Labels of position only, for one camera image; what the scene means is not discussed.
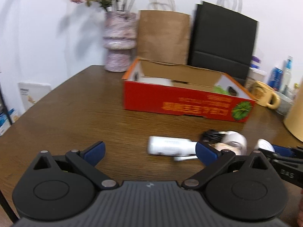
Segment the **white spray bottle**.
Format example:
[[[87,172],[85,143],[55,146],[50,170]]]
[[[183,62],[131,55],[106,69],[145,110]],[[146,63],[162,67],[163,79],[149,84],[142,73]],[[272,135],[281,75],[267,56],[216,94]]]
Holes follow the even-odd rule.
[[[150,155],[173,157],[174,161],[197,159],[197,142],[185,138],[150,136],[147,152]]]

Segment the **cream yellow pot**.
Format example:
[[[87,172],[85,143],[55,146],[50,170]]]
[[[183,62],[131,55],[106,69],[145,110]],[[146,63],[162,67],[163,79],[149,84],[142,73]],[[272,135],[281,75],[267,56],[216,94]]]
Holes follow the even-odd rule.
[[[283,120],[286,129],[298,140],[303,141],[303,89],[302,81],[293,105]]]

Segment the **white round travel adapter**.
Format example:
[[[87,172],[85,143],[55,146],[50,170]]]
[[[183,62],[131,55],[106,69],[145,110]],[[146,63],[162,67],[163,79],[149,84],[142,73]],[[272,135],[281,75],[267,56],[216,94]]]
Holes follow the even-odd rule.
[[[218,150],[230,150],[236,155],[245,155],[247,152],[247,140],[238,132],[226,131],[219,132],[222,138],[213,147]]]

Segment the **grey ceramic bowl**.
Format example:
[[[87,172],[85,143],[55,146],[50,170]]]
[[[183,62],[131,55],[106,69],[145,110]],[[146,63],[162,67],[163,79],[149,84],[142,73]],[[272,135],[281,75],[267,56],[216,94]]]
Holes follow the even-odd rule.
[[[280,104],[279,107],[276,109],[276,112],[282,116],[287,115],[288,111],[293,105],[293,100],[285,96],[284,94],[275,91],[275,93],[279,96],[280,98]]]

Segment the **yellow bear mug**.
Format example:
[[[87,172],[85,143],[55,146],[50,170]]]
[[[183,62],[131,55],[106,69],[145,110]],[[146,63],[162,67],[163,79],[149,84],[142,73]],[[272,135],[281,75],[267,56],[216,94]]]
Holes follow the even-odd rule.
[[[275,90],[263,82],[255,81],[251,93],[260,106],[276,110],[280,105],[280,97]]]

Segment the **blue drink can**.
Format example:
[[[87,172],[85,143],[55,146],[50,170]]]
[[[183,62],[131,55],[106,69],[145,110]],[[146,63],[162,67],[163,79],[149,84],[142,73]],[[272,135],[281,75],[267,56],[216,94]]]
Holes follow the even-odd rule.
[[[274,67],[268,79],[268,86],[273,88],[275,91],[278,91],[281,86],[282,78],[283,78],[283,70],[281,68],[278,68],[277,66]]]

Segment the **clear jar with white lid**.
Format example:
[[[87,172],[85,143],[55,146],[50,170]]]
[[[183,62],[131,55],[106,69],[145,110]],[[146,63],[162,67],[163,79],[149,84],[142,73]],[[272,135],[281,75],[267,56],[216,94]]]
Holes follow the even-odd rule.
[[[257,68],[249,68],[244,87],[250,92],[255,81],[263,82],[267,73]]]

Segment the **white box on floor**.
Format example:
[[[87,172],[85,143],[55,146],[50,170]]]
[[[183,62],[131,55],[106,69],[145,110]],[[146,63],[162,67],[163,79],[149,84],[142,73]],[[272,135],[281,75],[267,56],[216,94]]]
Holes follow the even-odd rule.
[[[25,111],[51,92],[51,85],[19,82],[18,88]]]

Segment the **red cardboard box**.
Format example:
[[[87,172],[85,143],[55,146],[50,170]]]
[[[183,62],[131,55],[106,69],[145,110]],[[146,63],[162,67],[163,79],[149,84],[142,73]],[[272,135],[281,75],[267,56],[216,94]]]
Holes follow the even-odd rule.
[[[246,122],[254,97],[226,73],[136,59],[122,77],[126,110]]]

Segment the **purple white container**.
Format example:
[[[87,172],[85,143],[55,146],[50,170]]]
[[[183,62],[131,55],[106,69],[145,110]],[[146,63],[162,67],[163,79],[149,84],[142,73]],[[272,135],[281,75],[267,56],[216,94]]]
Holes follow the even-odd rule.
[[[261,60],[257,56],[252,56],[250,67],[255,68],[255,69],[259,69],[260,65],[261,65]]]

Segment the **black paper bag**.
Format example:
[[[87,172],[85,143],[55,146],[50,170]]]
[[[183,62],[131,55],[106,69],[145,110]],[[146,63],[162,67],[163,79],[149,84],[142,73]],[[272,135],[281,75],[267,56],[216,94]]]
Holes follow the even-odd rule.
[[[187,64],[227,73],[241,85],[249,73],[258,22],[242,14],[242,0],[197,4]]]

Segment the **pink textured vase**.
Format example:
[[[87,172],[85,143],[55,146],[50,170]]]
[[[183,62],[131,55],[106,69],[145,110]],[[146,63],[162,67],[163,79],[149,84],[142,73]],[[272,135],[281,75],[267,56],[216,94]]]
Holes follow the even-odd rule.
[[[104,48],[107,49],[105,69],[109,72],[125,72],[136,48],[137,14],[126,11],[106,13],[104,23]]]

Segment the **brown paper bag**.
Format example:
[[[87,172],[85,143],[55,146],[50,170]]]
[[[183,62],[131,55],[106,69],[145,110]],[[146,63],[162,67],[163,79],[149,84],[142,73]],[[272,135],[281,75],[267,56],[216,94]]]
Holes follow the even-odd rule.
[[[138,58],[169,65],[185,65],[191,16],[177,12],[174,0],[149,0],[149,5],[151,10],[140,11]]]

